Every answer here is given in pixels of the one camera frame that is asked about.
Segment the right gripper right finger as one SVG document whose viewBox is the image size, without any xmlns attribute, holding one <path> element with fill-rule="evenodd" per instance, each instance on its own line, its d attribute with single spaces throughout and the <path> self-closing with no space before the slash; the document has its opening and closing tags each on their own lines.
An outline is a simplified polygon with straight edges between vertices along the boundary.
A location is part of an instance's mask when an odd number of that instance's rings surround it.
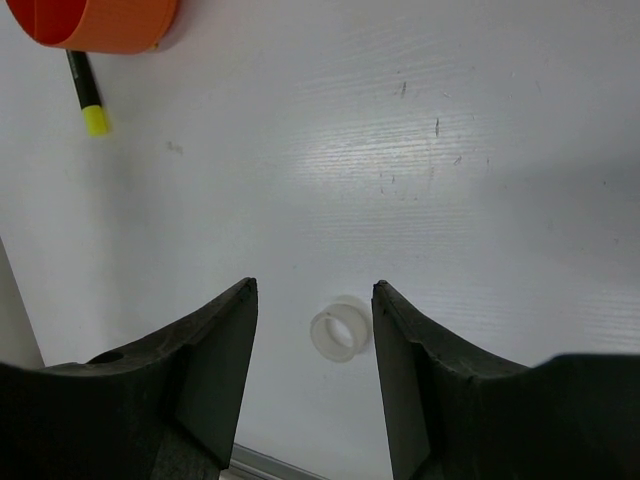
<svg viewBox="0 0 640 480">
<path fill-rule="evenodd" d="M 373 288 L 374 341 L 397 479 L 635 479 L 639 359 L 563 354 L 526 367 Z"/>
</svg>

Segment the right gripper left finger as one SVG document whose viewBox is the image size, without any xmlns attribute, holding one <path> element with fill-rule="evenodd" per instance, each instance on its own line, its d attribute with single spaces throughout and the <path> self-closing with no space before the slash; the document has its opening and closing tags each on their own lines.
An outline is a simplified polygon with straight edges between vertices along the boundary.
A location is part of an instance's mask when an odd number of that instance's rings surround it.
<svg viewBox="0 0 640 480">
<path fill-rule="evenodd" d="M 258 317 L 246 278 L 87 363 L 1 367 L 5 479 L 215 479 L 231 462 Z"/>
</svg>

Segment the white tape roll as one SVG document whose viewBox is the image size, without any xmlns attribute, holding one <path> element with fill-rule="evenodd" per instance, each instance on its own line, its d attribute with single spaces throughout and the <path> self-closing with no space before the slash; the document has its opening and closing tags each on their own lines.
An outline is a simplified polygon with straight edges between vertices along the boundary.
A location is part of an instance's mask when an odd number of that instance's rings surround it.
<svg viewBox="0 0 640 480">
<path fill-rule="evenodd" d="M 334 363 L 346 363 L 361 354 L 369 344 L 371 333 L 370 308 L 350 295 L 335 297 L 310 324 L 314 348 Z"/>
</svg>

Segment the yellow black highlighter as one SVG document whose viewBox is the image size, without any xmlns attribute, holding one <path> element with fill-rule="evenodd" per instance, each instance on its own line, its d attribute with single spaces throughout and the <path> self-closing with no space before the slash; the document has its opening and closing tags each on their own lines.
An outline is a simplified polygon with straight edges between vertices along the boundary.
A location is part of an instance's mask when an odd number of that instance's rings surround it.
<svg viewBox="0 0 640 480">
<path fill-rule="evenodd" d="M 93 137 L 106 135 L 110 128 L 88 56 L 73 50 L 65 53 L 87 132 Z"/>
</svg>

